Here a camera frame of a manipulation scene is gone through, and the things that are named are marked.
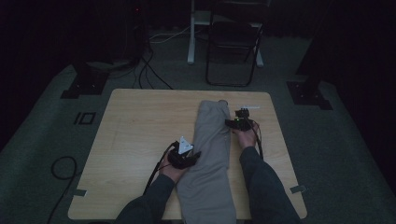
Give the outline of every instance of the table top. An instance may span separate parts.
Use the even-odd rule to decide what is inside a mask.
[[[193,143],[194,125],[202,100],[226,100],[230,114],[250,106],[250,119],[260,124],[264,160],[282,181],[301,218],[306,208],[289,152],[276,118],[271,97],[265,92],[114,90],[111,94],[68,215],[72,219],[115,219],[132,199],[143,194],[152,170],[166,148],[184,136]],[[231,134],[228,176],[238,219],[250,219],[248,193],[239,163],[236,136]],[[163,219],[181,219],[174,190]]]

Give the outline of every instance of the gray cloth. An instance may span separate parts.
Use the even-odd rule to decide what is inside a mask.
[[[226,101],[202,101],[194,130],[194,153],[201,158],[177,184],[182,216],[187,224],[234,224],[233,206],[227,169],[230,160],[230,118]]]

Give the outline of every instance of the person's left hand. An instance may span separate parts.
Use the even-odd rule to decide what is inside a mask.
[[[165,157],[163,158],[163,162],[160,166],[160,174],[167,175],[171,178],[175,184],[177,181],[188,171],[188,168],[179,170],[171,165],[168,160],[168,153],[166,153]]]

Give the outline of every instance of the human arm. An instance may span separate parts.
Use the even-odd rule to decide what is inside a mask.
[[[152,224],[161,220],[173,188],[186,170],[178,170],[169,165],[164,157],[160,174],[150,185],[145,195],[130,201],[118,215],[115,224]]]
[[[239,158],[253,223],[301,223],[274,169],[260,159],[256,134],[233,130],[243,149]]]

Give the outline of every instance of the person's right hand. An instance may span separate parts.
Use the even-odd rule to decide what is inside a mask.
[[[253,123],[253,129],[255,132],[257,132],[259,129],[259,125],[256,122]],[[256,146],[257,136],[253,130],[250,129],[248,131],[242,132],[240,130],[233,129],[233,133],[236,133],[238,136],[239,146],[241,146],[242,149]]]

